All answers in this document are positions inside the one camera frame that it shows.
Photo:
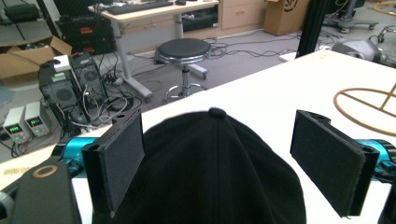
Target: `black pole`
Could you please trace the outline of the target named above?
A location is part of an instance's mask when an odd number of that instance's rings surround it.
[[[331,0],[311,0],[309,2],[296,58],[315,51],[324,16],[330,1]]]
[[[50,32],[52,35],[55,35],[56,37],[59,38],[58,31],[55,28],[55,25],[53,24],[52,18],[50,17],[50,13],[47,10],[46,4],[44,4],[43,0],[36,0],[38,6],[40,7],[41,12],[43,13],[44,20],[47,22],[47,25],[49,27]]]

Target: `white electronic device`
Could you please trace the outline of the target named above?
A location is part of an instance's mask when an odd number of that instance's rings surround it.
[[[20,106],[9,110],[3,128],[16,144],[23,144],[32,137],[32,131],[24,120],[25,107]]]
[[[50,117],[40,102],[33,102],[25,107],[25,121],[37,137],[50,133]]]

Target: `brown circular wire frame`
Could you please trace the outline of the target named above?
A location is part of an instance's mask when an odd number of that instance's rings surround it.
[[[342,90],[342,91],[337,92],[337,93],[334,95],[333,102],[334,102],[335,107],[338,109],[338,111],[340,111],[341,114],[343,114],[344,116],[346,116],[348,119],[354,121],[355,123],[359,124],[360,126],[363,126],[363,127],[367,128],[367,129],[370,129],[370,130],[375,131],[375,132],[378,132],[378,133],[384,133],[384,134],[387,134],[387,135],[390,135],[390,136],[396,136],[396,133],[388,132],[388,131],[385,131],[385,130],[382,130],[382,129],[378,129],[378,128],[376,128],[376,127],[373,127],[373,126],[371,126],[371,125],[368,125],[368,124],[366,124],[366,123],[363,123],[362,121],[360,121],[360,120],[358,120],[358,119],[353,118],[351,115],[349,115],[349,114],[338,104],[338,101],[337,101],[337,98],[338,98],[339,95],[345,95],[346,97],[349,97],[349,98],[351,98],[351,99],[353,99],[353,100],[356,100],[357,102],[359,102],[359,103],[361,103],[361,104],[367,105],[367,106],[369,106],[369,107],[371,107],[371,108],[373,108],[373,109],[376,109],[376,110],[378,110],[378,111],[380,111],[380,112],[382,112],[382,113],[385,113],[385,114],[387,114],[387,115],[389,115],[389,116],[391,116],[391,117],[396,118],[395,115],[393,115],[393,114],[391,114],[391,113],[389,113],[389,112],[387,112],[387,111],[385,111],[385,110],[383,109],[384,106],[386,105],[386,103],[388,102],[388,100],[389,100],[390,97],[396,97],[396,95],[393,93],[393,92],[395,91],[395,89],[396,89],[396,84],[393,86],[391,92],[388,92],[388,91],[379,91],[379,90],[373,90],[373,89],[366,89],[366,88],[351,88],[351,89],[345,89],[345,90]],[[385,94],[385,95],[387,95],[388,97],[387,97],[387,100],[384,102],[384,104],[382,104],[382,106],[378,108],[377,106],[370,105],[370,104],[368,104],[367,102],[365,102],[365,101],[363,101],[363,100],[361,100],[361,99],[358,99],[358,98],[356,98],[356,97],[354,97],[354,96],[351,96],[351,95],[349,95],[349,94],[346,94],[347,91],[373,91],[373,92]]]
[[[396,6],[396,2],[381,2],[374,5],[374,10],[380,13],[384,13],[390,16],[396,16],[396,12],[386,11],[381,9],[380,7],[387,7],[387,6]]]

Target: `stool leg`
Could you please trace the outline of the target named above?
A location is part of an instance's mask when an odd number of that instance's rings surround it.
[[[182,87],[182,94],[183,97],[188,97],[189,95],[191,95],[191,90],[190,90],[190,79],[189,79],[189,75],[190,75],[190,70],[187,67],[187,65],[183,65],[183,87]]]

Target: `computer mouse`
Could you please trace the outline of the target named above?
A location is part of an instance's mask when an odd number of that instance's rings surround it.
[[[178,6],[186,6],[186,0],[176,0],[175,4]]]

